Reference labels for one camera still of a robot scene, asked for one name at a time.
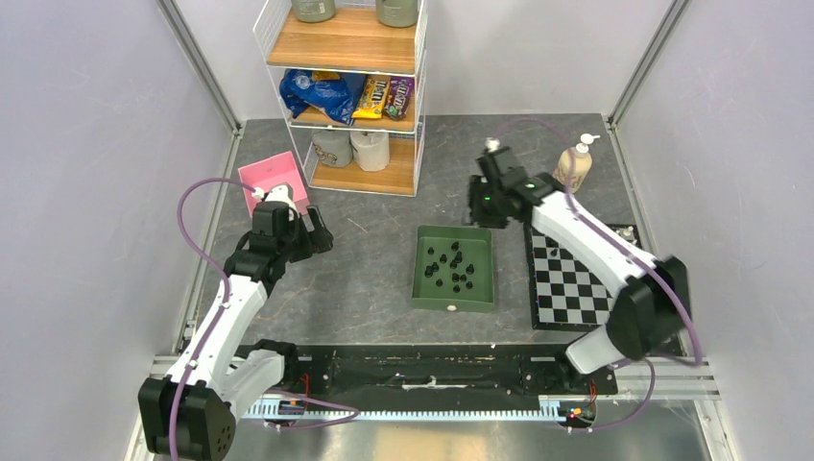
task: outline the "pink box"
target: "pink box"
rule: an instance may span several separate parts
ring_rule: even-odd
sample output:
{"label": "pink box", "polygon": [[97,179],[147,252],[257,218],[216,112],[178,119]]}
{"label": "pink box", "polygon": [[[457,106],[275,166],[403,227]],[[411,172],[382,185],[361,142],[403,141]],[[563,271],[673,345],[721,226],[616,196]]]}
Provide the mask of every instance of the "pink box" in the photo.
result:
{"label": "pink box", "polygon": [[[297,161],[294,160],[291,151],[277,154],[251,165],[242,166],[237,169],[237,174],[240,176],[240,181],[254,187],[261,187],[266,192],[278,185],[288,184],[294,192],[294,205],[297,206],[299,214],[308,212],[305,209],[310,205],[308,194],[305,192],[305,186],[299,176]],[[254,206],[260,201],[252,197],[251,193],[246,189],[243,189],[243,195],[246,197],[249,216],[252,216]]]}

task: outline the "gray marble surface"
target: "gray marble surface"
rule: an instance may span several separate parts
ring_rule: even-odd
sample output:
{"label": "gray marble surface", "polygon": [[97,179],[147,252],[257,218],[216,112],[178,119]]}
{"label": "gray marble surface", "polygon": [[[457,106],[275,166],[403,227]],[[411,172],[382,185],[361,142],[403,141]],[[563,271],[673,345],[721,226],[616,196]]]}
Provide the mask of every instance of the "gray marble surface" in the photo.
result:
{"label": "gray marble surface", "polygon": [[[261,338],[299,344],[561,342],[573,333],[531,329],[528,267],[522,228],[493,230],[495,301],[492,314],[417,310],[410,306],[419,225],[460,225],[467,179],[487,136],[509,115],[429,116],[418,196],[310,189],[334,235],[334,248],[288,266],[285,277],[252,321],[244,343]],[[578,200],[606,223],[634,221],[619,165],[598,114],[543,115],[574,140],[600,134],[591,148],[593,167]],[[297,136],[308,136],[298,133]],[[542,128],[520,124],[501,136],[530,174],[552,171],[563,145]],[[290,150],[281,120],[251,121],[236,168]],[[226,197],[213,255],[224,261],[251,222],[241,190]],[[206,274],[205,315],[218,281]]]}

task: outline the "white metal shelf frame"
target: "white metal shelf frame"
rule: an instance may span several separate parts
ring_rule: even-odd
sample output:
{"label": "white metal shelf frame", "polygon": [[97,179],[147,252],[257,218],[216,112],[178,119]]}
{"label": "white metal shelf frame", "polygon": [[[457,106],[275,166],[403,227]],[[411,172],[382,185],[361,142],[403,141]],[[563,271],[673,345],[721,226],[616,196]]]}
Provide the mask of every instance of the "white metal shelf frame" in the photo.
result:
{"label": "white metal shelf frame", "polygon": [[[374,9],[376,6],[375,0],[336,0],[337,8],[354,8],[354,9]],[[266,61],[266,58],[271,54],[272,50],[274,49],[275,43],[279,37],[280,32],[282,31],[283,25],[288,17],[289,11],[291,10],[291,2],[289,0],[266,0],[266,4],[263,6],[263,10],[260,12],[257,21],[254,23],[253,32],[254,37],[257,41],[257,46],[260,51],[261,57],[263,61]],[[387,129],[387,128],[372,128],[372,127],[354,127],[354,126],[344,126],[344,125],[333,125],[333,124],[316,124],[316,123],[300,123],[297,122],[291,116],[291,111],[286,108],[285,103],[282,100],[282,97],[279,94],[279,82],[282,79],[282,76],[285,72],[285,67],[275,66],[275,65],[267,65],[266,69],[269,72],[269,78],[272,83],[272,87],[275,89],[275,96],[277,98],[277,103],[280,106],[280,110],[284,114],[284,119],[286,122],[286,128],[288,130],[288,134],[291,137],[292,144],[294,145],[294,151],[299,161],[299,165],[302,168],[303,176],[305,177],[306,182],[309,186],[315,188],[325,188],[325,187],[317,187],[314,186],[312,180],[314,178],[314,174],[317,170],[318,162],[317,156],[313,153],[313,143],[308,143],[307,148],[301,149],[298,146],[296,141],[296,137],[292,129],[305,129],[305,130],[319,130],[319,129],[330,129],[330,130],[346,130],[346,131],[364,131],[364,132],[385,132],[389,133],[390,136],[395,138],[403,138],[403,139],[413,139],[415,141],[415,167],[413,172],[413,193],[411,196],[415,197],[419,187],[419,175],[421,169],[421,161],[423,160],[423,149],[424,149],[424,132],[425,132],[425,114],[424,111],[424,90],[426,86],[426,31],[427,31],[427,2],[426,0],[419,0],[419,20],[416,25],[416,35],[415,35],[415,62],[416,68],[412,74],[401,74],[401,73],[393,73],[393,72],[376,72],[370,70],[354,70],[354,69],[333,69],[333,68],[324,68],[324,67],[300,67],[303,69],[309,70],[323,70],[323,71],[332,71],[332,72],[340,72],[340,73],[364,73],[364,74],[382,74],[382,75],[390,75],[390,76],[402,76],[402,77],[412,77],[416,80],[416,88],[415,88],[415,96],[414,96],[414,103],[415,104],[415,123],[413,124],[412,130],[405,131],[405,130],[397,130],[397,129]],[[362,190],[353,190],[354,192],[365,192],[365,193],[380,193],[380,192],[369,192],[369,191],[362,191]]]}

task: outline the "soap dispenser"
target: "soap dispenser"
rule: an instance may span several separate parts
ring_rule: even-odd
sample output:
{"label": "soap dispenser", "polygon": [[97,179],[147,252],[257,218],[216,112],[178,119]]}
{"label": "soap dispenser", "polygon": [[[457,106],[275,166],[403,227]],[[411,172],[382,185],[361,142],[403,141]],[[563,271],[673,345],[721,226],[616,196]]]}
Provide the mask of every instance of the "soap dispenser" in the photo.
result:
{"label": "soap dispenser", "polygon": [[[585,133],[580,136],[580,143],[577,144],[573,149],[576,165],[570,180],[571,190],[574,192],[576,192],[580,186],[583,185],[587,172],[590,170],[590,165],[593,163],[593,160],[590,157],[589,146],[593,144],[593,140],[597,139],[598,137],[599,136]],[[563,152],[563,154],[560,156],[560,161],[557,163],[557,168],[554,170],[554,178],[563,185],[568,183],[568,175],[571,173],[571,154],[568,152],[570,150],[571,149],[566,149]]]}

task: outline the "wooden shelf board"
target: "wooden shelf board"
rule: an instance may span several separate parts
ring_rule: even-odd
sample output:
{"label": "wooden shelf board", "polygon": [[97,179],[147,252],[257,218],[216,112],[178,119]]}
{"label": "wooden shelf board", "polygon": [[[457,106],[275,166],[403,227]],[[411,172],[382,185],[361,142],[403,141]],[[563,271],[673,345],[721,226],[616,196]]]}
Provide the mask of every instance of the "wooden shelf board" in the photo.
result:
{"label": "wooden shelf board", "polygon": [[416,26],[387,27],[375,9],[340,8],[325,22],[305,23],[293,12],[280,31],[270,65],[415,75]]}
{"label": "wooden shelf board", "polygon": [[413,195],[413,173],[416,167],[416,142],[412,139],[390,140],[390,163],[381,171],[363,171],[355,161],[344,168],[319,163],[311,185],[331,189]]}
{"label": "wooden shelf board", "polygon": [[[308,108],[305,112],[301,113],[299,117],[292,118],[292,123],[311,124],[317,127],[326,127],[328,125],[346,127],[347,125],[332,120],[330,117],[322,113],[319,109]],[[416,128],[416,93],[410,97],[410,105],[407,106],[407,115],[402,120],[392,120],[387,115],[382,118],[367,119],[358,118],[353,122],[353,128],[367,129],[367,130],[387,130],[394,132],[407,132],[411,133]]]}

